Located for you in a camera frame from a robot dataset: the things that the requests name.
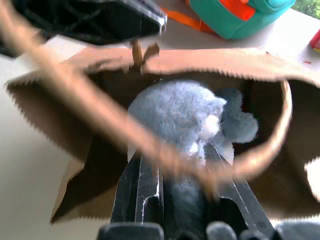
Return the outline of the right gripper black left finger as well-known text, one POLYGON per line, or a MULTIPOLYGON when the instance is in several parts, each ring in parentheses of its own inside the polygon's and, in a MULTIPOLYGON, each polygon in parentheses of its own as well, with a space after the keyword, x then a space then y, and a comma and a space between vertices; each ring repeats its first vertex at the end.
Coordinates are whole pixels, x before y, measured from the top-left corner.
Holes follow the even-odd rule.
POLYGON ((134 153, 116 190, 111 223, 162 223, 162 177, 139 153, 134 153))

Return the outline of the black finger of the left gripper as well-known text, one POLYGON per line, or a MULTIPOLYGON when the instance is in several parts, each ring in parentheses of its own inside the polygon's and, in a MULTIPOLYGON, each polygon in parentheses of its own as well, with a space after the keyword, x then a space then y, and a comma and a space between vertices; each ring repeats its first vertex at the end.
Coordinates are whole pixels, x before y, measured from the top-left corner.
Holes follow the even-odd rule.
POLYGON ((14 8, 45 37, 96 46, 160 35, 167 14, 153 0, 14 0, 14 8))

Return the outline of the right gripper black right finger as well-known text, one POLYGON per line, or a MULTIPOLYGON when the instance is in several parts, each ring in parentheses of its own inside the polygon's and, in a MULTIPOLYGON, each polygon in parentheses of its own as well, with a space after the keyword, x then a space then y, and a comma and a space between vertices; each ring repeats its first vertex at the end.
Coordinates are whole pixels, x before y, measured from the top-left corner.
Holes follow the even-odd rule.
POLYGON ((227 183, 216 192, 208 206, 208 224, 223 223, 235 238, 274 238, 275 229, 249 184, 227 183))

